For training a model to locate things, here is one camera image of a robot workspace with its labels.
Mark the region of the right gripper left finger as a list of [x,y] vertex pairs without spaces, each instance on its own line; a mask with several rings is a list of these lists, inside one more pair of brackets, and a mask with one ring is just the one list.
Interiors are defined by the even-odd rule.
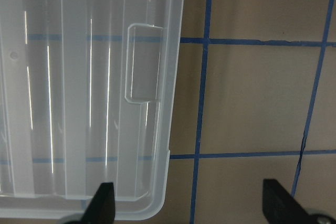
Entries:
[[110,224],[115,220],[115,197],[113,182],[101,183],[80,223]]

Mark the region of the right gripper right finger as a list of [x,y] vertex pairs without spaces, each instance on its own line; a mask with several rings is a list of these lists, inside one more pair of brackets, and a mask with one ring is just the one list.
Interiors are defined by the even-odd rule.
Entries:
[[317,223],[276,179],[264,179],[263,214],[268,223]]

